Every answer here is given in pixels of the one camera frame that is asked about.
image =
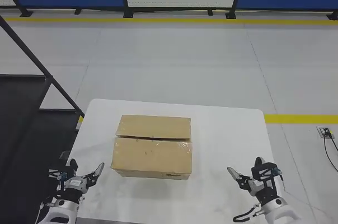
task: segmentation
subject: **white wall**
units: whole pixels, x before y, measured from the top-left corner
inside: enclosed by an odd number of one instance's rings
[[[233,0],[128,0],[137,7],[231,7]]]

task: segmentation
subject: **floor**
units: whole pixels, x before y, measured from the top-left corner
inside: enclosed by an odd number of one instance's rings
[[[70,15],[37,11],[34,17]],[[13,11],[3,16],[16,17]],[[81,17],[121,17],[84,12]],[[166,17],[141,13],[137,17]],[[204,13],[173,13],[205,17]],[[214,17],[223,18],[223,13]],[[321,13],[238,13],[238,18],[326,20]],[[10,25],[86,111],[94,98],[257,108],[265,114],[338,114],[338,26],[181,23]],[[0,28],[0,73],[40,71]],[[51,89],[42,107],[71,108]],[[307,223],[338,224],[338,174],[319,124],[268,124],[283,197]],[[338,125],[328,125],[338,146]],[[331,142],[327,149],[335,164]]]

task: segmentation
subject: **cardboard box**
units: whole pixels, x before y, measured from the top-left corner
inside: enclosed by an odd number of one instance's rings
[[[116,135],[111,168],[121,176],[189,178],[190,118],[123,115]]]

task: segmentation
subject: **robotic arm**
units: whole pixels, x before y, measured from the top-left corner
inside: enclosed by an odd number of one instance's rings
[[[104,163],[90,174],[77,176],[77,163],[71,159],[65,167],[52,167],[49,169],[49,177],[59,181],[60,189],[56,191],[55,203],[47,203],[49,207],[47,215],[39,224],[68,223],[75,224],[79,201],[88,189],[97,183],[98,177],[104,168]]]
[[[304,224],[292,207],[277,195],[274,177],[280,176],[282,181],[283,177],[282,172],[277,168],[276,164],[265,162],[261,157],[256,158],[255,165],[251,168],[252,177],[239,174],[231,167],[228,167],[227,170],[241,189],[247,190],[251,196],[256,197],[259,201],[248,212],[235,216],[234,222],[246,222],[250,220],[250,217],[240,218],[248,216],[256,207],[261,206],[261,209],[255,212],[252,217],[263,214],[268,224],[275,224],[275,221],[283,217],[291,219],[288,223]]]

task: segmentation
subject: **yellow floor line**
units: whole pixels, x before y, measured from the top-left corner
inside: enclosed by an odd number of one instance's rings
[[[6,17],[7,22],[139,22],[139,23],[196,23],[196,24],[276,24],[276,25],[338,25],[330,20],[226,20],[220,18],[36,18]]]
[[[338,115],[265,114],[266,124],[338,124]]]

